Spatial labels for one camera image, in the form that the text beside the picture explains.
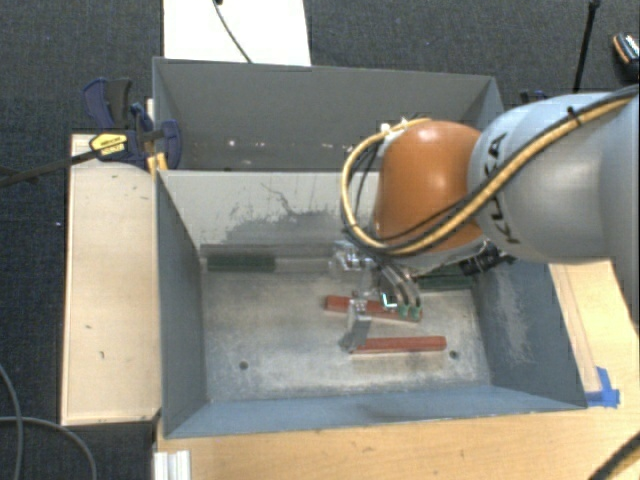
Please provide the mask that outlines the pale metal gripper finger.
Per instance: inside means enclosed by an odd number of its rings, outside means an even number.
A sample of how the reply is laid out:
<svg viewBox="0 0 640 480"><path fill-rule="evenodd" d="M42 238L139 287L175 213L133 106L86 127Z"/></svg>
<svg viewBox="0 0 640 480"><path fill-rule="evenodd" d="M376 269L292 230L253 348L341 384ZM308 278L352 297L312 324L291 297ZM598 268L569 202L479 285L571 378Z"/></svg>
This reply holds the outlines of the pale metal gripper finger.
<svg viewBox="0 0 640 480"><path fill-rule="evenodd" d="M366 316L364 312L364 306L360 303L350 302L347 310L346 331L349 319L353 318L354 316ZM342 350L346 350L346 331L339 341L339 345Z"/></svg>
<svg viewBox="0 0 640 480"><path fill-rule="evenodd" d="M371 318L366 316L354 316L349 319L346 331L347 352L353 353L366 344L371 323Z"/></svg>

